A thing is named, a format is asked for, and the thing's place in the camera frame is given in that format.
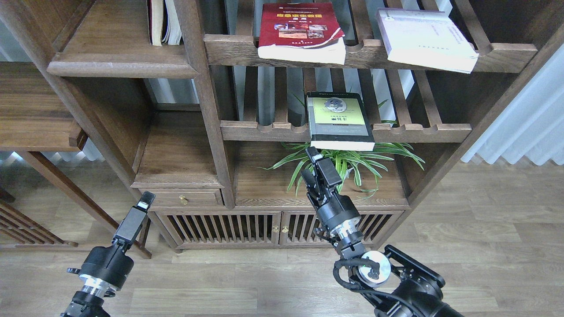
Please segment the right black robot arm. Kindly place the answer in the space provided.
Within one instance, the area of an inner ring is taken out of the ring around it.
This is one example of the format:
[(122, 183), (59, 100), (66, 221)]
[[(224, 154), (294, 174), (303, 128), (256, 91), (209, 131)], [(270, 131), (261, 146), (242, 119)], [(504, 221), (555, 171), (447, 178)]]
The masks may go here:
[(362, 295), (377, 317), (459, 317), (443, 301), (441, 275), (391, 245), (383, 252), (366, 249), (359, 211), (337, 192), (342, 180), (332, 161), (314, 147), (305, 152), (312, 170), (301, 174), (321, 225), (314, 233), (340, 255), (333, 267), (336, 282)]

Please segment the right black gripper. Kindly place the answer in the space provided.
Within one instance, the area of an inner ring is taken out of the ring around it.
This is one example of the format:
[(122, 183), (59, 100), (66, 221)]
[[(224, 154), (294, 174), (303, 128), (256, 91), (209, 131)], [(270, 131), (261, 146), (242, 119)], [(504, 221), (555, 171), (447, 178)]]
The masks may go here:
[(344, 259), (360, 258), (365, 252), (363, 234), (357, 229), (360, 214), (348, 196), (333, 191), (343, 183), (329, 157), (323, 157), (315, 147), (306, 148), (313, 171), (303, 170), (308, 198), (316, 210), (322, 228), (314, 229), (316, 236), (329, 241)]

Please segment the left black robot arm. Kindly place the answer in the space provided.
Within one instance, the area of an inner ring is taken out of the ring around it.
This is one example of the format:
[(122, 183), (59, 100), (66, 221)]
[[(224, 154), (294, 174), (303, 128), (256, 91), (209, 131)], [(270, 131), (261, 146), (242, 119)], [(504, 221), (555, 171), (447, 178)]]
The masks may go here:
[(138, 203), (131, 207), (121, 221), (111, 246), (94, 247), (86, 257), (82, 267), (68, 268), (68, 273), (77, 274), (84, 285), (77, 291), (62, 317), (108, 317), (102, 305), (105, 297), (115, 297), (121, 290), (134, 261), (125, 253), (132, 247), (141, 231), (142, 222), (147, 218), (155, 194), (145, 191)]

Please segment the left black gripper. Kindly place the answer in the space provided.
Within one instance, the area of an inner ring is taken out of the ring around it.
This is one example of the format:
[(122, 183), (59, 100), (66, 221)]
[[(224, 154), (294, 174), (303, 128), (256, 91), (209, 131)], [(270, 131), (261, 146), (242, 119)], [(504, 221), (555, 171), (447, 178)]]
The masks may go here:
[(133, 259), (126, 256), (121, 247), (133, 245), (155, 197), (152, 192), (143, 192), (119, 224), (112, 239), (113, 245), (94, 247), (80, 269), (67, 269), (68, 273), (77, 274), (84, 281), (82, 292), (103, 298), (113, 297), (114, 291), (121, 290), (134, 266)]

